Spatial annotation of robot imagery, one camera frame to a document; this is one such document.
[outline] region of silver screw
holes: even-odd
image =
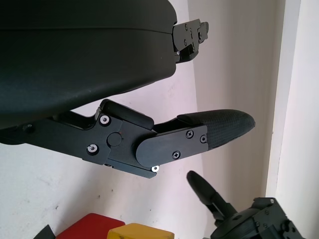
[[[100,117],[101,124],[108,124],[109,122],[110,122],[110,117],[108,117],[108,116],[101,116]]]
[[[194,136],[194,131],[189,130],[186,132],[186,138],[193,138],[193,136]]]
[[[154,166],[154,167],[152,167],[152,172],[156,173],[159,171],[159,169],[160,169],[159,166]]]
[[[200,137],[200,142],[201,142],[201,143],[206,143],[206,142],[207,142],[207,137],[206,137],[205,135],[202,135],[202,136]]]
[[[89,153],[95,153],[98,151],[98,146],[96,144],[91,144],[87,147]]]
[[[179,151],[175,151],[172,155],[173,159],[179,159],[180,157],[180,152]]]

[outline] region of red object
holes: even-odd
[[[110,229],[124,225],[122,221],[90,213],[60,233],[56,239],[106,239]]]

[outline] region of black plastic bracket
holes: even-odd
[[[199,45],[208,38],[208,22],[199,19],[174,26],[173,42],[176,63],[191,61],[198,55]]]
[[[139,145],[137,161],[144,167],[153,167],[206,152],[208,144],[206,140],[201,142],[206,134],[205,125],[157,134]]]
[[[152,178],[157,174],[153,166],[207,151],[206,133],[207,126],[192,126],[178,119],[156,126],[152,118],[104,100],[94,116],[65,112],[2,129],[0,141],[28,143]],[[175,159],[172,158],[172,150],[180,154]],[[141,152],[147,157],[137,159]]]
[[[279,232],[282,232],[284,239],[302,239],[275,198],[256,198],[251,208],[260,209],[253,219],[262,239],[276,239]]]

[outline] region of black screw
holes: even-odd
[[[179,151],[175,151],[172,155],[173,159],[179,159],[180,157],[180,152]]]
[[[186,138],[193,138],[193,136],[194,136],[194,131],[189,130],[186,132]]]
[[[200,142],[201,142],[201,143],[206,143],[206,142],[207,142],[207,137],[206,137],[205,135],[202,135],[202,136],[200,137]]]

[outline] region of yellow object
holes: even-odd
[[[111,229],[107,239],[174,239],[174,233],[132,223]]]

